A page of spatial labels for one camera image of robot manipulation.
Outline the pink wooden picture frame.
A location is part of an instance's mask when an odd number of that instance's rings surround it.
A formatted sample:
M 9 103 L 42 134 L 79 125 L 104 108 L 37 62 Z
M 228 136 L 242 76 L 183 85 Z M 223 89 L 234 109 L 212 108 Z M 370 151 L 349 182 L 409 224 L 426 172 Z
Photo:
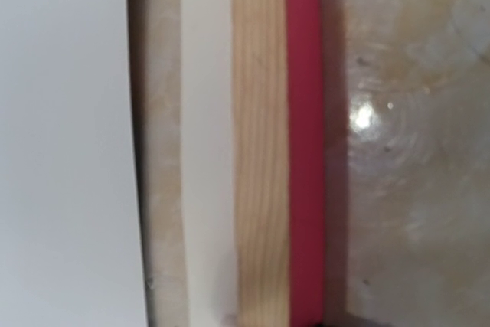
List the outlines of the pink wooden picture frame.
M 232 0 L 240 326 L 289 324 L 286 0 Z

